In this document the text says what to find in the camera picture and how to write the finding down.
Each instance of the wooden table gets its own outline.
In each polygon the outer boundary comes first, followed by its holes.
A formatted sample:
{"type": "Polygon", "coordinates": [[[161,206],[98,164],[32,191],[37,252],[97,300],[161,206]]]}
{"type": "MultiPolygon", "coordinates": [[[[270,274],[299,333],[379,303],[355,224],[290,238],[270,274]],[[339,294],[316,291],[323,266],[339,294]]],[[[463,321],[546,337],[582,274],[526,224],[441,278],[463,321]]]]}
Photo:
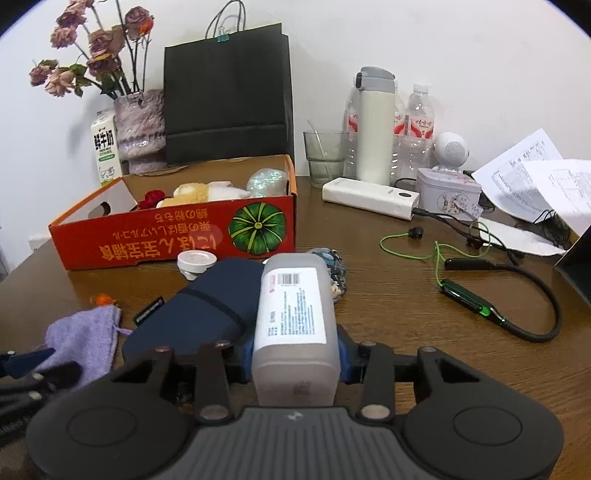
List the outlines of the wooden table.
{"type": "MultiPolygon", "coordinates": [[[[307,179],[298,180],[298,189],[297,249],[327,246],[342,254],[348,292],[336,305],[336,314],[354,340],[377,340],[407,354],[434,345],[543,403],[559,417],[566,437],[552,478],[589,477],[590,310],[552,269],[555,259],[528,255],[522,264],[555,291],[564,310],[563,330],[549,343],[526,343],[438,293],[432,263],[393,257],[378,245],[384,235],[423,225],[421,241],[392,240],[390,248],[428,254],[435,240],[464,248],[465,241],[448,227],[430,219],[409,223],[323,203],[320,190],[311,188],[307,179]]],[[[501,252],[491,252],[490,257],[506,260],[501,252]]],[[[553,324],[549,302],[523,278],[503,272],[456,272],[449,277],[492,301],[528,330],[542,333],[553,324]]],[[[42,343],[51,322],[89,308],[90,298],[99,293],[119,301],[122,327],[133,328],[136,312],[159,295],[169,299],[185,284],[175,262],[66,272],[49,242],[0,284],[0,349],[26,351],[42,343]]],[[[337,400],[354,403],[358,391],[341,388],[337,400]]],[[[413,405],[412,386],[397,387],[398,411],[408,411],[413,405]]]]}

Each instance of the barcode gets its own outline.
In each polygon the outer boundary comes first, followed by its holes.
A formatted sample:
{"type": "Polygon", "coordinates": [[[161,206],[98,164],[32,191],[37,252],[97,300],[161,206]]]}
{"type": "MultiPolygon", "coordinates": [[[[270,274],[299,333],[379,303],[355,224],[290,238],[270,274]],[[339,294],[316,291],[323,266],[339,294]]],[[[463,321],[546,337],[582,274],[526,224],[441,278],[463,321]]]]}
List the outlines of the barcode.
{"type": "Polygon", "coordinates": [[[279,285],[299,285],[300,274],[299,273],[281,273],[279,274],[279,285]]]}

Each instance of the green cable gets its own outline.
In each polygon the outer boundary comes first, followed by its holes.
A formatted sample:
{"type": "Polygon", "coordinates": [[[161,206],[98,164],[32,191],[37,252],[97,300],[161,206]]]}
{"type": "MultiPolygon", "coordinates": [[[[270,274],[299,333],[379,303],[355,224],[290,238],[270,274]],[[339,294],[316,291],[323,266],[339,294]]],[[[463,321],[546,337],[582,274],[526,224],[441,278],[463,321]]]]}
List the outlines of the green cable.
{"type": "Polygon", "coordinates": [[[453,245],[449,245],[449,244],[440,244],[439,242],[435,241],[435,246],[433,249],[433,253],[431,255],[427,255],[425,257],[417,257],[415,255],[407,255],[407,254],[401,254],[399,252],[395,252],[394,250],[390,250],[389,248],[386,248],[384,246],[384,242],[386,240],[389,240],[391,238],[400,238],[403,236],[408,236],[408,232],[406,233],[397,233],[396,235],[387,235],[385,237],[382,237],[382,239],[380,239],[379,241],[379,246],[382,250],[384,250],[386,253],[389,253],[390,255],[395,255],[396,257],[401,257],[401,258],[406,258],[408,260],[430,260],[431,258],[434,258],[435,260],[435,281],[437,282],[437,285],[439,285],[440,287],[443,285],[441,283],[441,280],[439,279],[439,264],[440,262],[445,262],[446,258],[443,256],[443,254],[441,253],[441,248],[445,247],[445,248],[449,248],[451,250],[453,250],[454,252],[460,254],[463,257],[467,257],[467,258],[481,258],[484,257],[489,249],[491,248],[491,232],[489,231],[488,227],[484,224],[484,223],[480,223],[480,222],[472,222],[470,224],[470,229],[472,228],[472,226],[474,225],[474,223],[477,226],[482,225],[484,227],[484,230],[486,231],[486,233],[488,233],[488,242],[486,244],[486,249],[484,250],[483,253],[478,254],[478,255],[472,255],[469,254],[467,252],[464,252],[462,250],[460,250],[458,247],[454,247],[453,245]]]}

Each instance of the bottle cap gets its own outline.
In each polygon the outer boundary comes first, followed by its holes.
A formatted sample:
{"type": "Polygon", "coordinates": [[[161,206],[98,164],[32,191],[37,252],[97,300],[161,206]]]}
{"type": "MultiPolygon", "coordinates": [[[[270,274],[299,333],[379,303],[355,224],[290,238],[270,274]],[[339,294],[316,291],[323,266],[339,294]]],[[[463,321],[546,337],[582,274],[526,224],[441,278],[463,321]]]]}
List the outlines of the bottle cap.
{"type": "Polygon", "coordinates": [[[430,85],[426,83],[415,83],[413,85],[413,90],[420,93],[429,93],[429,87],[430,85]]]}
{"type": "Polygon", "coordinates": [[[205,250],[187,250],[180,252],[177,257],[178,269],[187,278],[195,280],[196,274],[205,272],[216,264],[217,257],[205,250]]]}

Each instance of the cardboard box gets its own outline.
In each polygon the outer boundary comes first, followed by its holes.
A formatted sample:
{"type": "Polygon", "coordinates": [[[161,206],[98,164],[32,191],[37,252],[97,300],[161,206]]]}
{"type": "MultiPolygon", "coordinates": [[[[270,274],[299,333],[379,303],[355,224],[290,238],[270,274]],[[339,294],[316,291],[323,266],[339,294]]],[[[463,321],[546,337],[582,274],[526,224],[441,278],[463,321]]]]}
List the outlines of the cardboard box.
{"type": "Polygon", "coordinates": [[[266,258],[294,251],[295,177],[287,155],[208,161],[152,176],[126,175],[74,205],[49,231],[67,270],[172,260],[192,249],[210,250],[219,259],[266,258]],[[150,190],[171,196],[183,183],[216,180],[245,188],[250,176],[265,167],[288,173],[285,196],[134,210],[150,190]]]}

